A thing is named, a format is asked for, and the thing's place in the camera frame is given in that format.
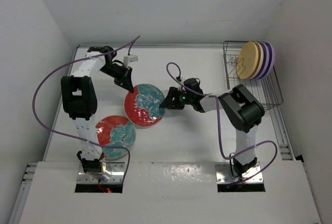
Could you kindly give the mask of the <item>red teal floral plate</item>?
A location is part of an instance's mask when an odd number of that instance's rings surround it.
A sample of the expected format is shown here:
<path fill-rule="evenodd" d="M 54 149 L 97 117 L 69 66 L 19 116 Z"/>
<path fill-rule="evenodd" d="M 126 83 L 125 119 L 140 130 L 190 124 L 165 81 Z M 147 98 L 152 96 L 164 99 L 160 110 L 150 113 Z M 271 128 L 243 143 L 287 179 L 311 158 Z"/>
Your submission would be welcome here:
<path fill-rule="evenodd" d="M 108 116 L 100 120 L 95 129 L 99 144 L 104 146 L 121 146 L 130 150 L 136 139 L 135 126 L 124 116 Z"/>
<path fill-rule="evenodd" d="M 142 83 L 134 86 L 124 100 L 124 112 L 128 119 L 140 128 L 149 128 L 161 121 L 165 109 L 160 104 L 165 100 L 163 92 L 156 86 Z"/>

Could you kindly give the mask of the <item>orange plate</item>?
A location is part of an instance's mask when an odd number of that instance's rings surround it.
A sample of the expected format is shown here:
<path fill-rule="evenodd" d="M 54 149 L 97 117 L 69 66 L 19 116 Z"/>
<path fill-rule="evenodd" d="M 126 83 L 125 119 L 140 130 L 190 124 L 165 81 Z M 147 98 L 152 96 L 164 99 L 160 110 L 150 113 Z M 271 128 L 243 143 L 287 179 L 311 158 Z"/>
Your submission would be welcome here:
<path fill-rule="evenodd" d="M 237 61 L 237 75 L 240 79 L 250 79 L 257 71 L 260 51 L 255 42 L 247 42 L 241 49 Z"/>

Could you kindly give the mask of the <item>cream plate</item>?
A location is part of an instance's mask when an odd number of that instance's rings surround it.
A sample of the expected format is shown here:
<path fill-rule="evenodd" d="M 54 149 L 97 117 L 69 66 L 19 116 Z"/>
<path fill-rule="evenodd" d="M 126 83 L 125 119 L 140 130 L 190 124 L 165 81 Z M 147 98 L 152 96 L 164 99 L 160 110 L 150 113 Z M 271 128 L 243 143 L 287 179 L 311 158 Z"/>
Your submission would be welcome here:
<path fill-rule="evenodd" d="M 262 45 L 260 42 L 255 42 L 257 44 L 259 51 L 260 51 L 260 60 L 258 63 L 257 71 L 255 73 L 254 79 L 257 79 L 260 76 L 261 70 L 264 68 L 265 65 L 265 46 Z"/>

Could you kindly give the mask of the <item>lavender plate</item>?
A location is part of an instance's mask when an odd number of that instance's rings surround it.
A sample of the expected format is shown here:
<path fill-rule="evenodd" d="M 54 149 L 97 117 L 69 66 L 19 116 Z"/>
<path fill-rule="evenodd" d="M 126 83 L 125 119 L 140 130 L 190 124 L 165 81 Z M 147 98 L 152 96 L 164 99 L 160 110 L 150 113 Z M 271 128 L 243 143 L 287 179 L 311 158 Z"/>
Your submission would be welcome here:
<path fill-rule="evenodd" d="M 269 55 L 270 55 L 269 67 L 265 74 L 265 77 L 267 77 L 271 73 L 274 63 L 275 63 L 275 49 L 269 42 L 265 42 L 265 44 L 267 45 L 267 47 L 269 49 Z"/>
<path fill-rule="evenodd" d="M 269 48 L 269 45 L 266 42 L 263 42 L 263 44 L 266 46 L 266 53 L 267 54 L 266 54 L 265 67 L 264 67 L 263 73 L 260 77 L 261 79 L 263 79 L 266 76 L 268 68 L 269 68 L 269 63 L 270 63 L 270 48 Z"/>

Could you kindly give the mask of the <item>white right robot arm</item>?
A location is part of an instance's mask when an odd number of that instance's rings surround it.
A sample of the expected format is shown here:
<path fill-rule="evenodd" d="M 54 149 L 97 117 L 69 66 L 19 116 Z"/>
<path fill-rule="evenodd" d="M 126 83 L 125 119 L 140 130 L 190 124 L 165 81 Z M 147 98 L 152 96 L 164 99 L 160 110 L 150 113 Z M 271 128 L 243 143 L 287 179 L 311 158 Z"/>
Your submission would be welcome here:
<path fill-rule="evenodd" d="M 236 151 L 233 169 L 238 176 L 257 163 L 255 150 L 257 126 L 261 123 L 265 110 L 245 85 L 239 84 L 231 91 L 218 97 L 204 95 L 198 78 L 189 78 L 182 87 L 170 87 L 160 108 L 182 110 L 191 105 L 195 111 L 207 113 L 223 110 L 236 130 Z"/>

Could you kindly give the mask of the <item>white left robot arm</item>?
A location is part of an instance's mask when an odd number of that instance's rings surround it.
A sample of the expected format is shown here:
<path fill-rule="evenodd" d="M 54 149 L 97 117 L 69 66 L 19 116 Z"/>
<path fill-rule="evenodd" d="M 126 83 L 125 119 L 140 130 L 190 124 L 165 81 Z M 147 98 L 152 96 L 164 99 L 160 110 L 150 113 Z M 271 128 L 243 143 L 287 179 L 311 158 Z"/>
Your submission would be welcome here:
<path fill-rule="evenodd" d="M 79 68 L 61 79 L 62 103 L 64 111 L 73 120 L 80 138 L 81 151 L 77 157 L 83 171 L 93 176 L 105 175 L 103 148 L 100 147 L 94 115 L 98 100 L 93 79 L 98 72 L 114 78 L 117 86 L 133 93 L 130 63 L 138 61 L 138 56 L 127 54 L 122 61 L 115 59 L 117 52 L 109 47 L 90 47 Z"/>

